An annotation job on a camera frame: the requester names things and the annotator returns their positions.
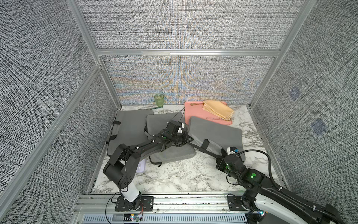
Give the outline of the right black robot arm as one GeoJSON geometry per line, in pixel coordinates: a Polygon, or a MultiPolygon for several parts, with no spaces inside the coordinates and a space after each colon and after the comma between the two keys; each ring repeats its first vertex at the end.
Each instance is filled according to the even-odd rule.
{"type": "Polygon", "coordinates": [[[278,185],[272,175],[247,168],[239,155],[219,156],[216,168],[245,188],[239,205],[250,213],[268,212],[290,224],[343,223],[335,207],[322,206],[292,193],[278,185]]]}

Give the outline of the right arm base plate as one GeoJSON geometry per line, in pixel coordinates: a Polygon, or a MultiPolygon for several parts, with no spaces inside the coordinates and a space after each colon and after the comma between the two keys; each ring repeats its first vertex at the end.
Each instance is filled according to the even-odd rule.
{"type": "Polygon", "coordinates": [[[227,194],[227,204],[230,211],[245,211],[242,205],[241,196],[227,194]]]}

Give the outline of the lilac computer mouse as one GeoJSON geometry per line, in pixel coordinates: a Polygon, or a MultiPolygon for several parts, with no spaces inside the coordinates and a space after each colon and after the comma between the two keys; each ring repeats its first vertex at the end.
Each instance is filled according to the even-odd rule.
{"type": "Polygon", "coordinates": [[[141,161],[139,162],[139,164],[138,164],[138,166],[137,166],[136,173],[137,173],[137,174],[144,173],[145,167],[146,167],[146,159],[143,159],[143,160],[141,160],[141,161]]]}

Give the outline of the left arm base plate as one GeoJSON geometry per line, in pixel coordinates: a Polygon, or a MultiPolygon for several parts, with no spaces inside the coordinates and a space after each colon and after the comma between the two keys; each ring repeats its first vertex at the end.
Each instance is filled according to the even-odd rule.
{"type": "Polygon", "coordinates": [[[152,211],[154,205],[154,197],[151,196],[139,196],[133,202],[129,202],[123,197],[118,197],[115,205],[115,211],[117,212],[141,212],[152,211]]]}

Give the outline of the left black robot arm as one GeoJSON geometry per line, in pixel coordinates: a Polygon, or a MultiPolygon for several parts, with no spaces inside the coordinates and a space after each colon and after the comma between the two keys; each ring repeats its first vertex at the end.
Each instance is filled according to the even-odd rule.
{"type": "Polygon", "coordinates": [[[146,142],[133,146],[120,144],[104,166],[103,173],[119,188],[129,209],[135,211],[141,204],[141,193],[132,181],[139,163],[171,146],[181,147],[193,140],[182,122],[171,120],[165,129],[146,142]]]}

